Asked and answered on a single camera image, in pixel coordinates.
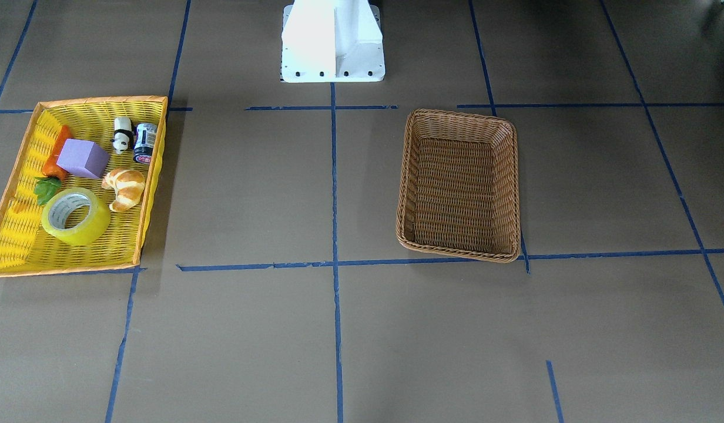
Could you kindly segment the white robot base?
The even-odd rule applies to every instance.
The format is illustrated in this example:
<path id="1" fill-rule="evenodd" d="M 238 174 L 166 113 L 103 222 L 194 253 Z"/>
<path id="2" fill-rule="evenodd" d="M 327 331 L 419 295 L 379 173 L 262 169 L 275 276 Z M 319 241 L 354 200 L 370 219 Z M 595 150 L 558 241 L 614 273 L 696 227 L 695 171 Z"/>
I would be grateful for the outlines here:
<path id="1" fill-rule="evenodd" d="M 295 1 L 283 9 L 285 83 L 372 83 L 386 75 L 383 28 L 368 1 Z"/>

